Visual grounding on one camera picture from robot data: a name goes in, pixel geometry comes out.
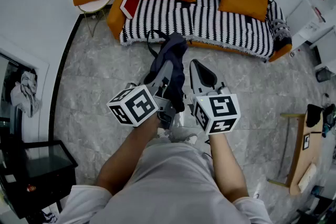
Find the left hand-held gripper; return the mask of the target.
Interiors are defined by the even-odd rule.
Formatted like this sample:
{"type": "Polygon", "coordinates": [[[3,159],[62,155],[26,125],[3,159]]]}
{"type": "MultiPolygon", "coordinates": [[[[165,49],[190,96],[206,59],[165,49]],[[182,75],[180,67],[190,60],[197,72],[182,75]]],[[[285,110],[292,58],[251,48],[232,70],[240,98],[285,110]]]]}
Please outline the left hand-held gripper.
{"type": "Polygon", "coordinates": [[[118,92],[107,107],[121,125],[138,127],[157,113],[163,129],[173,125],[176,110],[170,100],[163,97],[173,73],[173,63],[166,60],[160,70],[150,71],[138,85],[130,84],[118,92]]]}

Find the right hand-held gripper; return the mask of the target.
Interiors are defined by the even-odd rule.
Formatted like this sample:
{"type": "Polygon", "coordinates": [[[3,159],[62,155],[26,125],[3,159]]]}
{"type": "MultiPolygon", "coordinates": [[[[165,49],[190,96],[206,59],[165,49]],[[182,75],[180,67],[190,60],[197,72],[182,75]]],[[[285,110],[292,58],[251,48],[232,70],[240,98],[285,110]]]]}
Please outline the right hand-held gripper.
{"type": "Polygon", "coordinates": [[[215,87],[217,76],[197,59],[190,62],[190,79],[193,95],[193,115],[206,135],[231,132],[241,117],[236,94],[221,86],[215,87]]]}

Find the dark navy bag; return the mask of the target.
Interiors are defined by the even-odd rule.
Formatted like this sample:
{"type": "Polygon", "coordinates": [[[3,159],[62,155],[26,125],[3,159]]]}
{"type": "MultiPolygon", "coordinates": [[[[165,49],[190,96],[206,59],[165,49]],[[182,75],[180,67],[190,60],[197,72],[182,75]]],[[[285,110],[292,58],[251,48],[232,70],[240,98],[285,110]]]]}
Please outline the dark navy bag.
{"type": "Polygon", "coordinates": [[[161,45],[160,52],[156,52],[151,46],[148,46],[150,53],[154,56],[150,71],[158,73],[166,60],[173,63],[171,81],[163,94],[163,98],[171,101],[176,113],[183,112],[185,110],[184,92],[182,90],[185,82],[183,56],[188,48],[187,41],[180,33],[173,32],[167,35],[160,30],[151,29],[145,34],[147,42],[149,42],[149,36],[153,33],[163,38],[164,42],[161,45]]]}

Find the person's left forearm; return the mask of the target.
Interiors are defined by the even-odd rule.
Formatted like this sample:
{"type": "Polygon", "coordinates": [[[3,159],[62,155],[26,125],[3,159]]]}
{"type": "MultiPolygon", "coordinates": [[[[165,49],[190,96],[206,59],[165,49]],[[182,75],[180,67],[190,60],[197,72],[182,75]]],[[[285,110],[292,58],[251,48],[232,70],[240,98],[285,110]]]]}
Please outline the person's left forearm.
{"type": "Polygon", "coordinates": [[[115,195],[123,189],[135,171],[147,143],[157,135],[160,120],[156,113],[134,128],[119,149],[104,163],[96,186],[115,195]]]}

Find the person's white sneaker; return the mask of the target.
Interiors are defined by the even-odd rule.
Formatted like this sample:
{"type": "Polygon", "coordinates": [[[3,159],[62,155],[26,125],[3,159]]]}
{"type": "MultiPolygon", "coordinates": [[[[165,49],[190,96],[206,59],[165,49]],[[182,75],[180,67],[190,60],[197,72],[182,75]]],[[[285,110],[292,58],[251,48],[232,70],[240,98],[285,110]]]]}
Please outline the person's white sneaker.
{"type": "Polygon", "coordinates": [[[188,137],[186,137],[182,142],[189,145],[194,145],[197,142],[197,135],[191,134],[188,137]]]}
{"type": "Polygon", "coordinates": [[[157,138],[168,138],[171,139],[171,130],[166,130],[163,128],[157,129],[157,138]]]}

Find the red book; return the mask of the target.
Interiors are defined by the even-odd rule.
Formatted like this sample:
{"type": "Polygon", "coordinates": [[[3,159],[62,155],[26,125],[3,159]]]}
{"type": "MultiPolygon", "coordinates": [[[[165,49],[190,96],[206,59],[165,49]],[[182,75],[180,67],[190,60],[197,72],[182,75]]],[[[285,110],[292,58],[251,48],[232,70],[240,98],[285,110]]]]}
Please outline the red book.
{"type": "Polygon", "coordinates": [[[140,0],[123,0],[120,6],[121,11],[125,14],[126,18],[132,19],[137,10],[140,0]]]}

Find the person's white shirt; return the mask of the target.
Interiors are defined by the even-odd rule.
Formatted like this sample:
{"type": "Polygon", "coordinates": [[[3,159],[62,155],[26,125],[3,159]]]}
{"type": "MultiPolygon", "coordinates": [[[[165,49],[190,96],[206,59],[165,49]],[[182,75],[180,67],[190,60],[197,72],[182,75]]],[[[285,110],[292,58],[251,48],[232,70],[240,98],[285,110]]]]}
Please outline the person's white shirt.
{"type": "Polygon", "coordinates": [[[228,201],[210,160],[185,143],[146,148],[126,186],[111,195],[75,185],[57,224],[272,224],[264,203],[228,201]]]}

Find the black bag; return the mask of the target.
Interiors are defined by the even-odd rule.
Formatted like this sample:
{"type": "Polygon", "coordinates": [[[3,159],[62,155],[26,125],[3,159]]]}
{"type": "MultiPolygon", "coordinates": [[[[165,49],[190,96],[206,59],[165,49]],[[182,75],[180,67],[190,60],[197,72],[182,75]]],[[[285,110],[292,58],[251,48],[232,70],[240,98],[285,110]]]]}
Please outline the black bag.
{"type": "Polygon", "coordinates": [[[316,124],[318,124],[321,118],[322,111],[323,111],[322,107],[313,104],[308,104],[307,120],[306,120],[307,127],[314,127],[316,124]]]}

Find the white shelf unit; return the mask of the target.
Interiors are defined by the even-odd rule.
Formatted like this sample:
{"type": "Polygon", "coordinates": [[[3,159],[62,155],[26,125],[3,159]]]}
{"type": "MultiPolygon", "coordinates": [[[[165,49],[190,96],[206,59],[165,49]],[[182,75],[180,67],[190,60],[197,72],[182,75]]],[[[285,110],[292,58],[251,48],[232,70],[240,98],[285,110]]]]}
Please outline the white shelf unit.
{"type": "Polygon", "coordinates": [[[310,49],[318,50],[320,63],[314,67],[316,71],[327,68],[336,75],[336,7],[321,17],[318,11],[303,0],[286,18],[292,36],[293,56],[305,42],[310,49]]]}

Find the black mesh bin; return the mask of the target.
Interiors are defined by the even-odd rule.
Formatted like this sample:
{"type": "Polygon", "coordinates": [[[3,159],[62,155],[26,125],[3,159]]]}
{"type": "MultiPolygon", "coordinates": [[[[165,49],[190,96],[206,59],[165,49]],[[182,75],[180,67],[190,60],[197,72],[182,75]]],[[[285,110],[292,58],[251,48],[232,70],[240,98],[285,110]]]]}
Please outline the black mesh bin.
{"type": "Polygon", "coordinates": [[[316,72],[316,79],[319,83],[325,82],[331,79],[332,72],[324,67],[316,72]]]}

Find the wooden side table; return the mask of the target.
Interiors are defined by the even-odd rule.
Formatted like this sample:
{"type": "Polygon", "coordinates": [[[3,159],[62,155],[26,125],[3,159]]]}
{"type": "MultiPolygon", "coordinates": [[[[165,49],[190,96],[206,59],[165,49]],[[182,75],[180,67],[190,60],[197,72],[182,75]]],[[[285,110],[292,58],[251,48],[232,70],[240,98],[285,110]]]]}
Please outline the wooden side table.
{"type": "Polygon", "coordinates": [[[290,114],[282,113],[280,116],[283,118],[296,118],[298,119],[298,132],[296,139],[296,147],[293,154],[290,171],[285,183],[281,183],[272,179],[267,179],[267,182],[288,188],[289,194],[296,196],[301,194],[298,187],[298,183],[305,171],[311,163],[315,165],[318,163],[321,141],[322,141],[322,128],[323,128],[323,116],[321,115],[320,121],[314,127],[307,127],[306,120],[307,114],[290,114]],[[302,149],[303,136],[310,133],[309,148],[302,149]]]}

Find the heap of pale clothes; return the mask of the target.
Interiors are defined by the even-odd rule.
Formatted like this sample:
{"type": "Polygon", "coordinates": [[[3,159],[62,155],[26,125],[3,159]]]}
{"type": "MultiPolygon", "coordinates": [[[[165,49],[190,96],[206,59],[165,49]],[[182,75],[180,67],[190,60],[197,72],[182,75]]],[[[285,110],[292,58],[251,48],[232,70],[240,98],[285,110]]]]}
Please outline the heap of pale clothes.
{"type": "Polygon", "coordinates": [[[29,118],[32,118],[41,108],[41,101],[36,98],[37,75],[24,71],[21,81],[16,82],[11,91],[10,100],[13,106],[17,106],[29,118]]]}

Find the black glass top cabinet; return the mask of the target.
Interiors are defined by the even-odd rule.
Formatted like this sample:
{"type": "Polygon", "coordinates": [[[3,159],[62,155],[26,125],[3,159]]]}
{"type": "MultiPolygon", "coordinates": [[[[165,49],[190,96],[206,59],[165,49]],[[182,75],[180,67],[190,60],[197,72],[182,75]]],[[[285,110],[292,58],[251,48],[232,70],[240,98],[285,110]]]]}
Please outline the black glass top cabinet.
{"type": "Polygon", "coordinates": [[[76,160],[60,140],[0,143],[0,188],[20,219],[66,197],[76,184],[76,160]],[[36,186],[29,193],[27,186],[36,186]]]}

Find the dark striped shoe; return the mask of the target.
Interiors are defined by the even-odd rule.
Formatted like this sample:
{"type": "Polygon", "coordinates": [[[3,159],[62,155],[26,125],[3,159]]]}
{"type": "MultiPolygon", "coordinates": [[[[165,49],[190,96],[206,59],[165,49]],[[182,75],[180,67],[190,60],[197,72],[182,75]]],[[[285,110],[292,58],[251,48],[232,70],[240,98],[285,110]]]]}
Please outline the dark striped shoe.
{"type": "Polygon", "coordinates": [[[57,222],[57,217],[54,213],[45,213],[44,211],[42,213],[42,223],[43,224],[53,224],[57,222]]]}

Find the gold frame white seat chair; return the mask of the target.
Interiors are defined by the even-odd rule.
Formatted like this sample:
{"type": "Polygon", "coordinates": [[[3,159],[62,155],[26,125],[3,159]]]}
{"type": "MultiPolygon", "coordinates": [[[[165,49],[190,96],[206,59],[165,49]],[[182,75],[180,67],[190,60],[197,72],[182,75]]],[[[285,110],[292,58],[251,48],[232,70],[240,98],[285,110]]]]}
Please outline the gold frame white seat chair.
{"type": "Polygon", "coordinates": [[[84,17],[85,17],[85,21],[86,21],[88,29],[90,31],[91,37],[94,36],[95,29],[96,29],[97,24],[99,23],[99,21],[102,18],[104,18],[105,20],[107,20],[107,16],[106,16],[104,10],[107,8],[108,4],[111,1],[112,0],[97,0],[97,1],[88,2],[86,4],[78,5],[77,6],[79,8],[79,10],[83,13],[84,17]],[[91,27],[89,25],[88,15],[91,15],[92,17],[94,17],[94,18],[97,19],[97,22],[94,25],[93,29],[91,29],[91,27]]]}

